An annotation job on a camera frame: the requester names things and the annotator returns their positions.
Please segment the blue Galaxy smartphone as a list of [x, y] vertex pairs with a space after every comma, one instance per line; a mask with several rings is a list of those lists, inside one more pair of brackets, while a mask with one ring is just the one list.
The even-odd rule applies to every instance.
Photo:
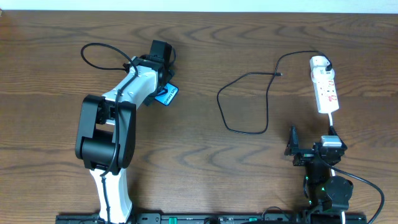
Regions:
[[177, 86], [168, 83], [162, 91], [155, 97], [155, 100], [159, 103], [163, 104], [164, 106], [169, 106], [173, 99], [176, 97], [179, 89]]

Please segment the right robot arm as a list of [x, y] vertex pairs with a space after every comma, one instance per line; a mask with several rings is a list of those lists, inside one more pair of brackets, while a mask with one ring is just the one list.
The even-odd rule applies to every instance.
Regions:
[[293, 156], [294, 166], [305, 168], [303, 191], [310, 207], [297, 218], [303, 223], [345, 223], [343, 214], [349, 209], [353, 193], [353, 183], [332, 174], [331, 166], [340, 162], [347, 150], [346, 145], [336, 134], [334, 127], [329, 133], [315, 142], [311, 149], [299, 146], [295, 126], [290, 127], [289, 140], [284, 154]]

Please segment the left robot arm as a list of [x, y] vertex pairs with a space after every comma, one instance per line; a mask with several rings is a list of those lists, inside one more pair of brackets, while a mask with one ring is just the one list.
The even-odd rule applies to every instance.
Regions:
[[127, 75], [112, 90], [83, 100], [75, 154], [95, 181], [102, 222], [126, 223], [131, 216], [126, 169], [136, 145], [137, 109], [175, 96], [178, 90], [169, 83], [172, 65], [161, 53], [133, 57]]

